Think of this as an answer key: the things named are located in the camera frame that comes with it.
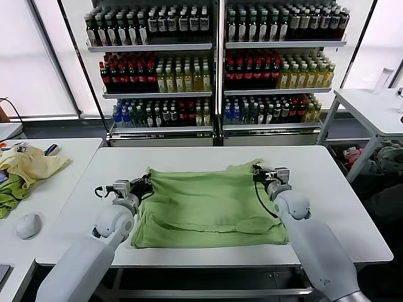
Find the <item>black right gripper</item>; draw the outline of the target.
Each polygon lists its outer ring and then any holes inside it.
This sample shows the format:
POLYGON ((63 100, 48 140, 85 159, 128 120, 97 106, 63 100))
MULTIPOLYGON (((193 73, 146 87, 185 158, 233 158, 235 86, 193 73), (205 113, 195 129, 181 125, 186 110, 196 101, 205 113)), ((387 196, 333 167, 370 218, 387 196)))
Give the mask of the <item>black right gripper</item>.
POLYGON ((253 175, 254 182, 271 183, 276 179, 275 170, 266 170, 257 164, 253 164, 253 173, 259 173, 259 175, 253 175))

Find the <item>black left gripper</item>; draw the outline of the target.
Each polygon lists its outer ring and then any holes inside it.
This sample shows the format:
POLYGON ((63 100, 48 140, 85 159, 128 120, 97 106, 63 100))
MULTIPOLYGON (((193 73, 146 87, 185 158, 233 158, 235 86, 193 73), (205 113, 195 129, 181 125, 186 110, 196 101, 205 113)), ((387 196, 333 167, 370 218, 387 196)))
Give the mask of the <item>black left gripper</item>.
POLYGON ((147 194, 154 194, 154 189, 151 184, 151 175, 145 174, 141 178, 134 179, 130 182, 130 193, 138 198, 143 198, 147 194))

